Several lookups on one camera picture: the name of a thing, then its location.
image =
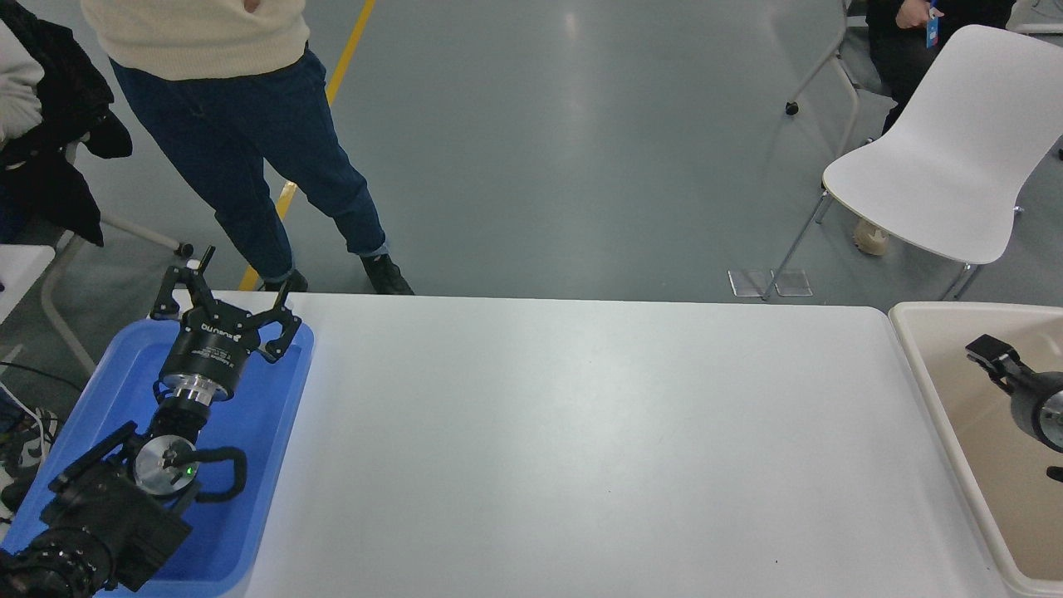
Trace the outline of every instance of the cream sweater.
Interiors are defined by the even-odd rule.
[[[0,21],[0,148],[40,124],[37,83],[45,69]]]
[[[303,55],[306,0],[81,0],[114,61],[170,81],[261,74]]]

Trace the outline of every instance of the beige shoe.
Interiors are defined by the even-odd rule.
[[[890,242],[890,235],[882,228],[860,218],[857,227],[853,229],[853,242],[857,249],[868,255],[884,255]]]

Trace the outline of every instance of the blue tray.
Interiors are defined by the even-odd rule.
[[[178,326],[175,322],[141,321],[115,337],[0,546],[11,552],[21,550],[45,530],[40,511],[54,497],[48,483],[83,452],[126,422],[136,422],[137,432],[147,430],[156,407],[152,383],[176,339]],[[272,325],[263,331],[263,339],[277,337],[279,330]],[[183,518],[192,532],[169,562],[139,592],[120,586],[108,596],[215,598],[250,571],[313,348],[314,334],[304,324],[277,363],[251,356],[236,395],[210,407],[210,420],[197,443],[204,449],[243,449],[248,455],[246,490],[229,502],[189,507]],[[222,491],[232,485],[232,469],[229,463],[204,465],[198,479],[205,492]]]

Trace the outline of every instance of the white sleeve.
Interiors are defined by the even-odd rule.
[[[0,148],[40,124],[37,83],[45,69],[0,21]]]

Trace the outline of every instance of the black jacket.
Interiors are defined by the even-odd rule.
[[[100,210],[63,152],[89,133],[85,144],[92,153],[132,153],[129,132],[108,107],[115,96],[69,29],[38,19],[15,0],[0,0],[0,19],[45,70],[37,84],[44,121],[4,146],[0,167],[21,166],[0,168],[0,185],[23,207],[103,244]]]

